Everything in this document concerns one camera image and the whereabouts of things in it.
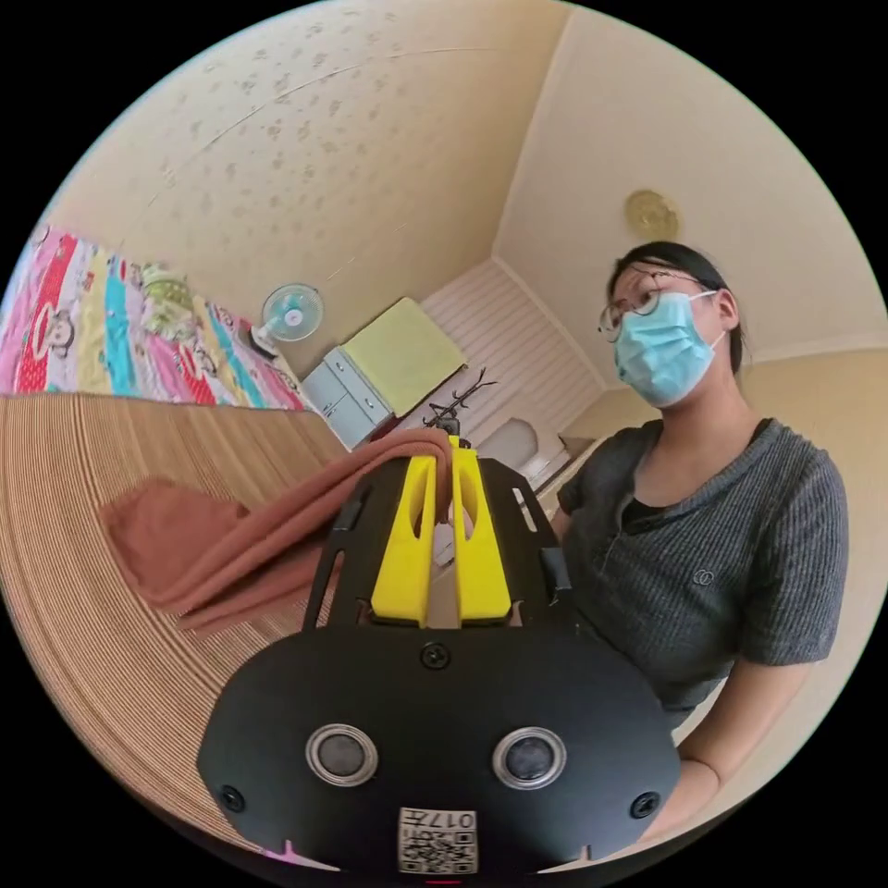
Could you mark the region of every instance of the gray t-shirt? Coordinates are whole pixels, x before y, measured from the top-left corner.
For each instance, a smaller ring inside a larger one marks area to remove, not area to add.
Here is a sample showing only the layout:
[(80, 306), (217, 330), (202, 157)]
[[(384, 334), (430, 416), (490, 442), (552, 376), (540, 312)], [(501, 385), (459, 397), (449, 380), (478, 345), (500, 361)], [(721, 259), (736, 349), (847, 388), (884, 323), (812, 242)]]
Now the gray t-shirt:
[(624, 520), (662, 422), (602, 443), (561, 488), (562, 542), (587, 628), (647, 677), (673, 727), (738, 657), (824, 660), (848, 557), (845, 486), (825, 450), (770, 420), (692, 496)]

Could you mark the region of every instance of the woman's hand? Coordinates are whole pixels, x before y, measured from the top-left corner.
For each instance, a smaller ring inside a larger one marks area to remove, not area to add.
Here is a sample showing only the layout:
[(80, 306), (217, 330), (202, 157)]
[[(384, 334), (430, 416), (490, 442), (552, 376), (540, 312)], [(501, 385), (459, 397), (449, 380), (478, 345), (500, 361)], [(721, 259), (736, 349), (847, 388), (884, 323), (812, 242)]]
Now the woman's hand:
[(555, 514), (552, 515), (552, 520), (549, 523), (552, 525), (552, 530), (555, 531), (558, 541), (561, 542), (567, 533), (567, 528), (571, 526), (571, 516), (559, 507)]

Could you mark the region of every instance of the qr code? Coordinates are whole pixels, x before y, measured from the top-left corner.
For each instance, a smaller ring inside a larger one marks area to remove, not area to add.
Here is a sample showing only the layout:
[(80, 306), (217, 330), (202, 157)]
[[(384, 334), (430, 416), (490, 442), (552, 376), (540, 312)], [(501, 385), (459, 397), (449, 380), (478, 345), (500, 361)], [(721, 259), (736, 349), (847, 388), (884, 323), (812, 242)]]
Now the qr code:
[(398, 823), (401, 872), (445, 875), (478, 872), (474, 811), (402, 808)]

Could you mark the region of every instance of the camera lens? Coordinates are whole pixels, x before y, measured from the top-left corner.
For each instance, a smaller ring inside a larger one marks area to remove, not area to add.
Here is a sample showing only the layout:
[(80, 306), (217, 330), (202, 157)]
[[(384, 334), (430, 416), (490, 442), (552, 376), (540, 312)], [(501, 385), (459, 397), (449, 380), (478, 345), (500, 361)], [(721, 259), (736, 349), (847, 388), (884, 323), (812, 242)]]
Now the camera lens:
[(512, 789), (541, 789), (558, 778), (567, 762), (564, 743), (546, 728), (506, 734), (493, 753), (493, 771)]
[(349, 724), (318, 728), (305, 746), (308, 766), (325, 783), (360, 786), (376, 773), (379, 756), (373, 741)]

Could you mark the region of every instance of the coat rack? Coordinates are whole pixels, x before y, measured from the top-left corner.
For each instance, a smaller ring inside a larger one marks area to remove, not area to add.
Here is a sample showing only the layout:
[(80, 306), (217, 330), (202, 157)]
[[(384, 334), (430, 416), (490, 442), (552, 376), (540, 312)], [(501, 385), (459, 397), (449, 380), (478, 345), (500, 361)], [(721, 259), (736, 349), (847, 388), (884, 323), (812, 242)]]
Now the coat rack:
[(487, 386), (496, 386), (497, 382), (485, 382), (484, 374), (487, 372), (486, 367), (481, 368), (481, 373), (478, 376), (477, 381), (474, 385), (467, 388), (462, 394), (458, 391), (453, 391), (453, 401), (450, 402), (446, 407), (440, 404), (429, 403), (429, 407), (434, 411), (435, 415), (431, 419), (423, 418), (423, 426), (426, 428), (443, 428), (449, 435), (459, 436), (460, 434), (460, 420), (456, 415), (458, 410), (468, 410), (469, 405), (465, 402), (466, 398), (476, 394), (481, 389), (486, 388)]

